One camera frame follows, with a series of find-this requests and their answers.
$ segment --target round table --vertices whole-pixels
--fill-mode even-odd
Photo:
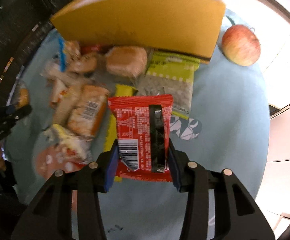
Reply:
[[[234,22],[244,23],[226,10]],[[255,198],[265,169],[269,140],[269,108],[265,81],[258,64],[241,67],[229,62],[219,49],[224,31],[231,26],[224,17],[218,43],[209,65],[195,72],[190,118],[201,123],[201,132],[191,140],[170,135],[177,150],[187,153],[208,170],[230,168]],[[58,51],[58,33],[50,32],[22,80],[28,87],[32,113],[19,122],[6,141],[6,155],[13,164],[21,202],[29,203],[45,180],[35,171],[35,158],[49,145],[42,130],[52,120],[51,88],[40,76],[46,62]],[[91,151],[95,159],[103,150],[109,110]],[[208,239],[214,234],[213,192],[210,191]],[[107,194],[99,194],[107,239],[179,239],[187,193],[178,193],[172,183],[123,179]],[[73,214],[73,236],[77,236]]]

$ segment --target yellow-green package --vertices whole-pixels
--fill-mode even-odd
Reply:
[[[140,82],[138,95],[171,94],[173,114],[188,119],[192,103],[194,72],[200,59],[182,54],[156,51],[145,78]]]

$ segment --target red snack package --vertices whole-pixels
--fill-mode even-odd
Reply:
[[[172,181],[166,163],[173,96],[114,97],[108,105],[116,117],[121,157],[116,176]]]

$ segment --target red apple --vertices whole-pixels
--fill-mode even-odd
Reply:
[[[250,66],[259,59],[260,43],[248,27],[233,25],[223,35],[222,50],[232,62]]]

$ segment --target silver screw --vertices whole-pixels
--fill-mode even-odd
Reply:
[[[227,176],[230,176],[230,175],[232,175],[232,170],[224,169],[224,174],[227,175]]]
[[[62,170],[57,170],[57,171],[55,171],[55,173],[54,173],[54,175],[55,175],[56,177],[61,177],[63,174],[64,174],[64,171],[62,171]]]
[[[197,167],[197,163],[196,162],[189,162],[187,163],[189,168],[196,168]]]
[[[88,167],[90,167],[91,169],[96,169],[98,167],[97,162],[92,162],[88,165]]]

